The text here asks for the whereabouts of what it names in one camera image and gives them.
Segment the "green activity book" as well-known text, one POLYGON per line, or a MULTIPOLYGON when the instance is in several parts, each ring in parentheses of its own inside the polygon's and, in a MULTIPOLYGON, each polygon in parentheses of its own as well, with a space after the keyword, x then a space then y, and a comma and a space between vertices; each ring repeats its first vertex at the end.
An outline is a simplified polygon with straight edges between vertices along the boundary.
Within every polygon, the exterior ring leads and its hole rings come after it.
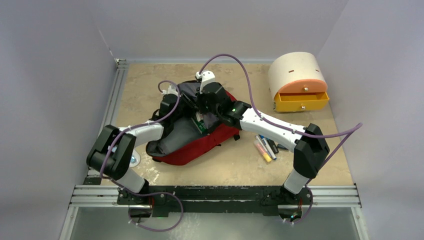
POLYGON ((205 134, 205 133, 208 134, 209 133, 208 132, 208 128, 205 125, 205 122, 204 122, 204 119, 203 119, 203 115, 200 112, 196 112, 194 114, 194 117, 193 117, 192 120, 193 120, 195 126, 197 127, 197 129, 199 130, 199 132, 201 134, 205 134))

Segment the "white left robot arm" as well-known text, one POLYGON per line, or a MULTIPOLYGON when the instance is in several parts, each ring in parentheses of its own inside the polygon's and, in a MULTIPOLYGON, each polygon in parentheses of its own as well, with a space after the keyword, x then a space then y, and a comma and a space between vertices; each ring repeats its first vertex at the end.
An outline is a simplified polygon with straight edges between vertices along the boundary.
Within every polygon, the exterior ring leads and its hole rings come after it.
POLYGON ((112 180, 138 205, 146 203, 150 196, 149 182, 130 168, 135 147, 158 141, 168 135, 171 127, 166 119, 171 117, 181 101, 179 93, 163 96, 160 110, 167 114, 157 120, 148 120, 135 126, 118 128, 105 126, 91 148, 86 164, 100 173, 101 178, 112 180))

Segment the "red student backpack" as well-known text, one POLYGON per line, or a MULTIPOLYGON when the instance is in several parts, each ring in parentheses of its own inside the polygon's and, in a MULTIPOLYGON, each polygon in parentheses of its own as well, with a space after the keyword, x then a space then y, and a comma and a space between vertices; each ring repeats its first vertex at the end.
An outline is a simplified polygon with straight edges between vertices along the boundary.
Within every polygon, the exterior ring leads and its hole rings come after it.
POLYGON ((153 161, 183 166, 220 146, 228 139, 237 141, 240 138, 240 131, 237 128, 226 126, 210 112, 203 114, 208 133, 199 132, 193 117, 198 112, 198 108, 194 104, 200 85, 194 80, 177 85, 181 92, 181 99, 177 107, 180 119, 170 126, 171 131, 164 138, 147 143, 145 151, 153 161))

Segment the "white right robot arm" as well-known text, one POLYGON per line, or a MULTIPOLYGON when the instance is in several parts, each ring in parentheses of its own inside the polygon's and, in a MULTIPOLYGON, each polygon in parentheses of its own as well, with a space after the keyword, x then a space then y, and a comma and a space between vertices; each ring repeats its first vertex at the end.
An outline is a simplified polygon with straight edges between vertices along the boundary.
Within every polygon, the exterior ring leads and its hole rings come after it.
POLYGON ((330 152, 321 129, 312 123, 304 127, 279 119, 272 125, 265 121, 265 114, 256 113, 250 104, 232 100, 218 82, 201 84, 196 96, 201 110, 217 116, 226 126, 262 135, 293 153, 293 169, 282 185, 280 196, 288 204, 298 200, 300 191, 317 176, 330 152))

